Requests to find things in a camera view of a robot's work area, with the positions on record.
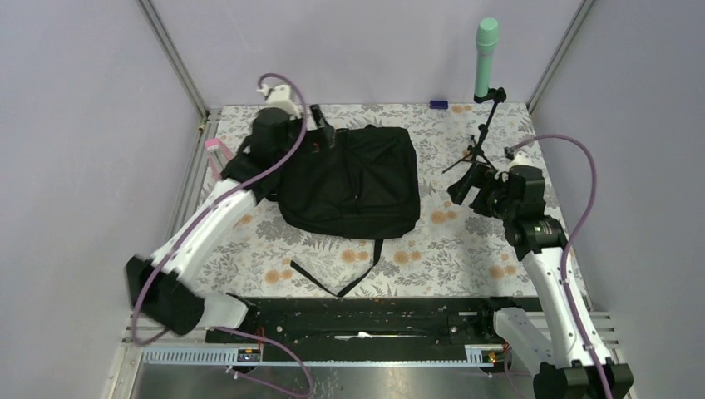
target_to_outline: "gray wall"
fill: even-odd
[[[0,54],[0,397],[93,399],[198,117],[133,1],[4,2]]]
[[[577,239],[589,291],[614,316],[640,399],[702,397],[705,357],[705,2],[597,2],[535,112],[599,169]],[[578,150],[544,143],[569,225],[589,193]]]
[[[492,82],[528,101],[580,0],[154,0],[209,106],[259,104],[279,72],[318,103],[472,101],[475,32],[500,21]]]

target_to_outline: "black strap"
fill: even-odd
[[[383,239],[376,239],[375,240],[375,248],[374,248],[374,254],[372,255],[372,266],[367,270],[367,272],[363,273],[362,276],[355,278],[354,281],[352,281],[350,284],[345,286],[345,288],[341,289],[339,293],[334,293],[333,291],[329,290],[326,288],[323,284],[321,284],[314,276],[311,275],[311,273],[307,272],[304,270],[301,266],[299,266],[296,262],[293,260],[291,261],[291,267],[296,270],[297,272],[301,273],[305,278],[308,278],[311,280],[311,283],[314,283],[318,285],[319,288],[321,288],[323,291],[330,293],[334,297],[342,298],[344,297],[347,293],[353,290],[358,284],[360,284],[361,281],[363,281],[370,272],[372,272],[372,268],[377,266],[377,262],[379,262],[380,256],[382,256],[382,245],[384,244]]]

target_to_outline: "mint green microphone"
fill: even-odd
[[[494,18],[480,21],[475,36],[477,46],[477,68],[475,69],[475,102],[483,102],[490,88],[492,55],[500,38],[500,25]]]

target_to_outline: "floral tablecloth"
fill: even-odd
[[[226,106],[217,136],[233,151],[249,134],[259,106]],[[490,105],[451,105],[432,110],[427,105],[322,106],[329,123],[340,128],[401,126],[407,128],[417,151],[421,218],[400,239],[384,242],[379,264],[348,296],[489,296],[535,295],[526,271],[505,242],[499,220],[474,214],[467,205],[452,204],[446,188],[467,170],[461,158],[470,135],[484,123]],[[483,145],[498,168],[506,165],[505,146],[533,135],[523,104],[499,106]],[[538,145],[525,149],[534,164],[545,168]],[[546,175],[547,213],[562,220],[550,179]],[[212,190],[208,173],[204,197]],[[202,292],[231,292],[243,296],[323,297],[323,290],[289,267],[291,260],[307,269],[333,291],[364,273],[371,265],[373,242],[311,234],[287,225],[277,205],[263,201],[233,226],[198,277]],[[583,280],[573,264],[579,286]]]

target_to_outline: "table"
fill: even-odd
[[[224,107],[217,137],[235,151],[249,134],[260,108]],[[490,108],[490,104],[452,104],[448,110],[432,110],[424,104],[322,106],[328,122],[337,128],[367,124],[404,127],[417,151],[421,218],[412,232],[385,240],[379,264],[348,296],[536,295],[513,248],[504,240],[501,222],[475,215],[467,207],[471,198],[463,206],[451,203],[446,188],[466,172],[468,164],[441,173],[464,155],[470,135],[485,122]],[[507,163],[504,147],[533,134],[524,104],[501,104],[483,148],[490,161],[501,168]],[[545,170],[538,145],[525,151],[535,166]],[[563,221],[547,172],[545,176],[546,213]],[[208,173],[202,198],[214,183]],[[196,290],[252,297],[328,296],[291,269],[291,260],[338,291],[369,268],[372,245],[370,240],[311,234],[291,227],[283,221],[277,205],[265,200],[233,226],[203,267]],[[577,262],[572,266],[584,292]]]

